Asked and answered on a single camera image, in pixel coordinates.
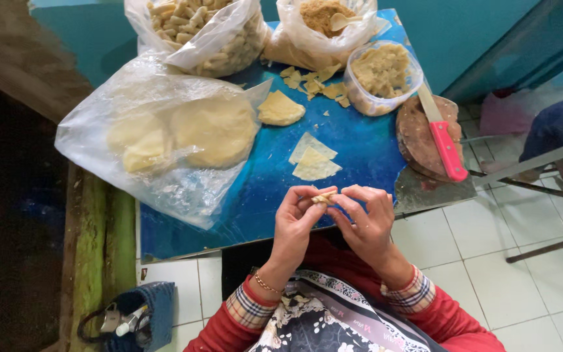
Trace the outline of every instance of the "plaid cuff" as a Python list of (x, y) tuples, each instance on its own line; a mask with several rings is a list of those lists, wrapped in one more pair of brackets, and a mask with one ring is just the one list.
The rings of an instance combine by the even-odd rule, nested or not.
[(388, 291), (382, 283), (380, 291), (386, 297), (388, 304), (397, 312), (403, 314), (414, 314), (429, 307), (436, 296), (434, 283), (418, 268), (414, 267), (414, 278), (406, 288), (399, 291)]
[(277, 305), (268, 307), (258, 304), (243, 288), (248, 282), (241, 284), (234, 293), (225, 301), (227, 310), (238, 324), (248, 329), (262, 329), (273, 315)]

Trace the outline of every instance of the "gold bracelet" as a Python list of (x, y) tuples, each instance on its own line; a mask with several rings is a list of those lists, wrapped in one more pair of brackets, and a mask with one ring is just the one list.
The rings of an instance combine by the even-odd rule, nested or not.
[(274, 288), (270, 287), (269, 285), (265, 284), (264, 281), (262, 281), (262, 279), (260, 278), (260, 275), (259, 275), (258, 272), (259, 272), (259, 270), (257, 270), (257, 271), (255, 272), (255, 275), (254, 275), (255, 281), (257, 281), (258, 284), (260, 284), (260, 286), (261, 286), (263, 289), (268, 290), (268, 291), (272, 291), (272, 292), (275, 292), (275, 293), (278, 293), (278, 294), (281, 294), (281, 293), (282, 293), (282, 291), (277, 291), (276, 289), (274, 289)]

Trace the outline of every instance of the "white bottle cap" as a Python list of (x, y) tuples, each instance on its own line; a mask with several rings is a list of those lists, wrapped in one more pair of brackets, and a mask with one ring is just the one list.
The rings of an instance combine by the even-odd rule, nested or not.
[(116, 327), (116, 330), (114, 330), (114, 332), (116, 332), (117, 336), (123, 336), (126, 333), (129, 332), (129, 324), (128, 323), (123, 323), (119, 326)]

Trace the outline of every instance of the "round chopping block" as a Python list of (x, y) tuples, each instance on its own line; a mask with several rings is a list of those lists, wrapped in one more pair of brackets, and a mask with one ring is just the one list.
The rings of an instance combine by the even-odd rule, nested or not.
[[(464, 165), (462, 145), (460, 144), (462, 129), (457, 123), (457, 104), (441, 96), (432, 96), (442, 118), (449, 122), (447, 131), (455, 144), (462, 165)], [(397, 114), (397, 140), (401, 155), (412, 169), (438, 181), (453, 182), (444, 169), (418, 95), (406, 100), (399, 109)]]

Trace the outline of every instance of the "red sweater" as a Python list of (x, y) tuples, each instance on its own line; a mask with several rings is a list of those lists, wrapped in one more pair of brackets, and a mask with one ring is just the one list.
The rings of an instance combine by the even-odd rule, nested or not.
[[(389, 300), (388, 295), (384, 298), (380, 294), (381, 280), (372, 268), (353, 252), (339, 251), (329, 242), (311, 238), (303, 265), (311, 266), (317, 271), (332, 273), (333, 276), (347, 281), (360, 292), (373, 298)], [(422, 273), (417, 270), (417, 275), (420, 275), (418, 279), (422, 281), (424, 278)], [(237, 290), (243, 291), (241, 292), (243, 299), (246, 294), (252, 302), (263, 308), (272, 309), (277, 306), (277, 302), (264, 301), (257, 297), (249, 288), (248, 280), (249, 277)], [(481, 327), (479, 322), (460, 308), (459, 303), (451, 299), (446, 292), (437, 286), (434, 290), (434, 285), (431, 286), (432, 293), (435, 294), (426, 300), (425, 306), (422, 306), (418, 313), (410, 313), (412, 310), (417, 311), (415, 308), (418, 307), (397, 309), (395, 302), (390, 303), (395, 310), (399, 310), (402, 315), (450, 352), (505, 352), (505, 348), (494, 334)], [(397, 291), (398, 295), (400, 296), (403, 291)], [(235, 305), (231, 302), (235, 301), (233, 298), (235, 294), (228, 299), (227, 304), (221, 305), (199, 336), (190, 341), (185, 351), (244, 351), (257, 342), (266, 322), (262, 320), (261, 328), (247, 328), (246, 326), (253, 325), (245, 323), (241, 313), (235, 309)]]

